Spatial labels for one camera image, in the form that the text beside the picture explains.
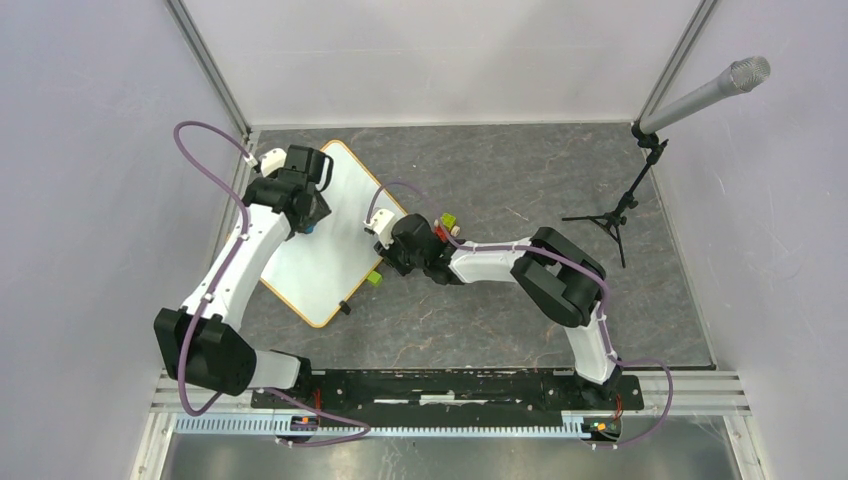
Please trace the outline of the white whiteboard orange frame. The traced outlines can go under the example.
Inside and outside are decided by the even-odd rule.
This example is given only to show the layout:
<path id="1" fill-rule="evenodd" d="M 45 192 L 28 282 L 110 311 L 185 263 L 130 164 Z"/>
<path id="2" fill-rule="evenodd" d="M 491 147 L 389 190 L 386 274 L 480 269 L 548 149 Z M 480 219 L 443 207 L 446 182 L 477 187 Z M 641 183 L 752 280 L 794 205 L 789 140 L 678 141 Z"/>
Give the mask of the white whiteboard orange frame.
<path id="1" fill-rule="evenodd" d="M 376 238 L 365 232 L 369 206 L 405 214 L 386 190 L 373 198 L 380 183 L 346 144 L 331 140 L 322 151 L 334 160 L 323 193 L 331 214 L 312 233 L 281 244 L 261 275 L 261 282 L 313 328 L 326 326 L 340 313 L 381 262 L 374 251 Z"/>

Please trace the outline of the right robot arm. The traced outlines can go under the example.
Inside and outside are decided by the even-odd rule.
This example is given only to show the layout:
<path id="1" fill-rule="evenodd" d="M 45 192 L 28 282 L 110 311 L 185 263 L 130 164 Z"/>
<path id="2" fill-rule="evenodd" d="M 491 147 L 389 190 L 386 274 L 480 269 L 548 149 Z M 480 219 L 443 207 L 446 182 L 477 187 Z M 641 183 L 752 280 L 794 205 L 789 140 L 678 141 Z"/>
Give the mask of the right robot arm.
<path id="1" fill-rule="evenodd" d="M 378 209 L 364 222 L 375 252 L 399 275 L 414 270 L 439 285 L 515 283 L 551 321 L 562 326 L 575 358 L 580 400 L 602 408 L 618 393 L 619 357 L 604 322 L 610 289 L 603 267 L 562 234 L 541 227 L 507 243 L 454 238 L 420 214 Z"/>

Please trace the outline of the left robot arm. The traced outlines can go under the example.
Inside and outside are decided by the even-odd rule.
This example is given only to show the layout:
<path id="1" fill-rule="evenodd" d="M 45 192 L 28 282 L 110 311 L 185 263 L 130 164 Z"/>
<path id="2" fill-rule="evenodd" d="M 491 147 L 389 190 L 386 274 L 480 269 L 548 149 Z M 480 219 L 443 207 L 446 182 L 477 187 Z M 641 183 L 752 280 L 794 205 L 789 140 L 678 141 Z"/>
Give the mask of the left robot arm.
<path id="1" fill-rule="evenodd" d="M 334 161 L 318 149 L 292 145 L 262 155 L 259 167 L 224 250 L 179 308 L 157 314 L 154 332 L 166 371 L 179 384 L 230 396 L 276 387 L 278 397 L 297 408 L 314 394 L 313 379 L 302 373 L 307 360 L 257 350 L 239 330 L 272 255 L 330 215 L 323 192 L 332 180 Z"/>

